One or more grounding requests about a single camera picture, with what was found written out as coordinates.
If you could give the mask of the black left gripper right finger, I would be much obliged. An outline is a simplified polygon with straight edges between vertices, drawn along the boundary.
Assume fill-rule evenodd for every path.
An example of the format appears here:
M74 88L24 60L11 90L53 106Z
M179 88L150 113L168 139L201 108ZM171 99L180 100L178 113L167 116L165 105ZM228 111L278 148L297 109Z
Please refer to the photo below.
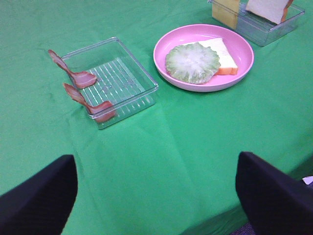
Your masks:
M311 235L313 189L252 152L238 158L235 188L257 235Z

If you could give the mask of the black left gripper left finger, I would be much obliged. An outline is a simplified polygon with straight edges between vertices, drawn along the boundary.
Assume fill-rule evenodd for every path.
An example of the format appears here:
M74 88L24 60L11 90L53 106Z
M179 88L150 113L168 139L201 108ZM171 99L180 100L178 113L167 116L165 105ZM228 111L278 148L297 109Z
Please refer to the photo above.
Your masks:
M0 197L2 235L60 235L78 191L73 155L62 155Z

